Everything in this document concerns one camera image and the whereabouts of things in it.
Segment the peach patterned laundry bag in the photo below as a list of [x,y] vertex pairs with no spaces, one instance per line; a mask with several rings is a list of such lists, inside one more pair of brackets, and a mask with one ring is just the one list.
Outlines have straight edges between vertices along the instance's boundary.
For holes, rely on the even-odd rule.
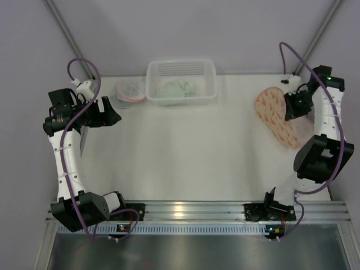
[[314,135],[314,124],[305,116],[285,120],[284,92],[278,87],[269,87],[255,99],[258,118],[272,132],[276,140],[290,149],[299,149]]

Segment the white mesh pink-trimmed laundry bag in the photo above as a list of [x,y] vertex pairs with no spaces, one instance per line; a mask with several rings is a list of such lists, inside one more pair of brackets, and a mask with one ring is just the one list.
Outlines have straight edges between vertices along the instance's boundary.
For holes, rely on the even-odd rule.
[[145,84],[139,79],[118,81],[114,88],[114,103],[119,109],[127,109],[146,99]]

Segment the light green garment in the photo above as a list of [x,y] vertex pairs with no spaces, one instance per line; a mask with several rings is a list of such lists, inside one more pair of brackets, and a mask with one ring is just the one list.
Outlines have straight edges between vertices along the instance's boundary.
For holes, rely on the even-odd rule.
[[156,92],[156,98],[186,98],[196,96],[196,84],[187,80],[167,82]]

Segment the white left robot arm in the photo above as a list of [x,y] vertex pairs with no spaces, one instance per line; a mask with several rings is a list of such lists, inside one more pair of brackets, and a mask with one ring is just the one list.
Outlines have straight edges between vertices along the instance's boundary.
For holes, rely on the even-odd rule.
[[118,191],[98,195],[88,190],[80,151],[83,127],[110,127],[122,118],[106,96],[101,98],[104,110],[100,111],[97,102],[78,100],[70,88],[48,95],[52,106],[43,129],[54,152],[58,175],[57,202],[51,204],[51,213],[70,232],[76,232],[108,221],[113,211],[124,206]]

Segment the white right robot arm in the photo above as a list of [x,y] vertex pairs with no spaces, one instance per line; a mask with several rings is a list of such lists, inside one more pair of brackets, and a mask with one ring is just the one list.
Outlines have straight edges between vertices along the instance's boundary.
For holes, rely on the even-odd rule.
[[341,126],[344,79],[332,76],[331,71],[329,66],[315,67],[304,89],[284,95],[285,122],[313,113],[314,128],[295,156],[295,175],[273,189],[275,202],[283,207],[293,206],[299,195],[325,189],[353,155],[354,145],[346,141]]

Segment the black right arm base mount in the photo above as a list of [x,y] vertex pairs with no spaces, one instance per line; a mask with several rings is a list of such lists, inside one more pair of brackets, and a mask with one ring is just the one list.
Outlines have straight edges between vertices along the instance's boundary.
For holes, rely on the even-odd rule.
[[266,192],[263,202],[252,202],[244,205],[246,221],[296,221],[294,207],[276,201],[275,190],[274,187],[270,192]]

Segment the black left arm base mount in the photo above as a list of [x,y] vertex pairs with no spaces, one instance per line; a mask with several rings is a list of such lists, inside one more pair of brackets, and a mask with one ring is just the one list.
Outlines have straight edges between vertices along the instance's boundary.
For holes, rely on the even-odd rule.
[[110,214],[111,221],[136,221],[137,214],[139,215],[139,221],[143,221],[145,216],[146,204],[139,202],[127,202],[124,206],[121,206]]

